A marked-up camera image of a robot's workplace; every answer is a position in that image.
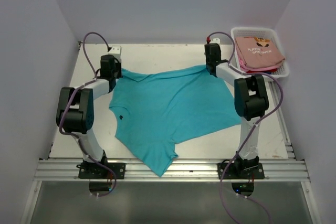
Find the turquoise t shirt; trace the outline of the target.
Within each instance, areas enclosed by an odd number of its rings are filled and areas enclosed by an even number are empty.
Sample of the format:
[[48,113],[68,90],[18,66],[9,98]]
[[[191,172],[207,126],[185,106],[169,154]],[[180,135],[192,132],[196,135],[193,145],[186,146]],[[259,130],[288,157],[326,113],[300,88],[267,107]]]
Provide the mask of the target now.
[[158,176],[177,144],[240,124],[227,85],[202,65],[157,74],[123,69],[109,108],[115,137]]

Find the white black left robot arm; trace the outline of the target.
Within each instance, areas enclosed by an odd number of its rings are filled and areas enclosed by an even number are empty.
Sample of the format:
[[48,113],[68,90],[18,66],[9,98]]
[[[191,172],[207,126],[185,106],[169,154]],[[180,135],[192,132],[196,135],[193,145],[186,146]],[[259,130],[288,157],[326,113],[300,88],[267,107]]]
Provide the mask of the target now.
[[97,178],[106,177],[112,170],[93,131],[94,101],[111,93],[121,77],[121,54],[108,53],[100,57],[99,76],[76,88],[63,87],[60,91],[56,112],[59,132],[77,142],[83,155],[80,171]]

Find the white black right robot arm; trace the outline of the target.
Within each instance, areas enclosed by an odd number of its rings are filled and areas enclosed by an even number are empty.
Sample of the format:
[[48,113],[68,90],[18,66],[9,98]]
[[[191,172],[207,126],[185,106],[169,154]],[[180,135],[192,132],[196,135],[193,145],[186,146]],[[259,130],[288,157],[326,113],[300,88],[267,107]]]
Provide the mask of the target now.
[[239,147],[231,161],[218,164],[218,174],[227,179],[248,178],[261,169],[258,120],[269,108],[264,78],[260,74],[241,73],[228,60],[221,59],[220,45],[216,42],[207,42],[204,49],[208,72],[234,87],[234,107],[241,118]]

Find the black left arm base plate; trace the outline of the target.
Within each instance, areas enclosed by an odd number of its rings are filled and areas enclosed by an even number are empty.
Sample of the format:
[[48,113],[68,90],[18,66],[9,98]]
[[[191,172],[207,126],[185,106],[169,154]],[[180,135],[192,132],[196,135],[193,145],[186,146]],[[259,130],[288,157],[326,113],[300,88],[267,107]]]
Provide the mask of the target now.
[[124,179],[125,174],[125,163],[98,165],[96,163],[82,162],[77,164],[76,167],[79,169],[78,178],[80,179]]

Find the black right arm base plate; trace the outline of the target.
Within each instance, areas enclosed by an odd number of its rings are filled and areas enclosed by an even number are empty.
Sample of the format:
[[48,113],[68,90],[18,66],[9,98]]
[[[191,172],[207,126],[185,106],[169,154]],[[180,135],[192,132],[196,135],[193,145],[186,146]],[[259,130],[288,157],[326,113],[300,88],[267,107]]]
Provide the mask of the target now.
[[[216,164],[219,179],[221,179],[222,173],[224,172],[227,164],[227,159]],[[233,164],[230,164],[223,176],[223,179],[265,179],[264,168],[262,163],[258,163],[258,166],[256,167],[239,171]]]

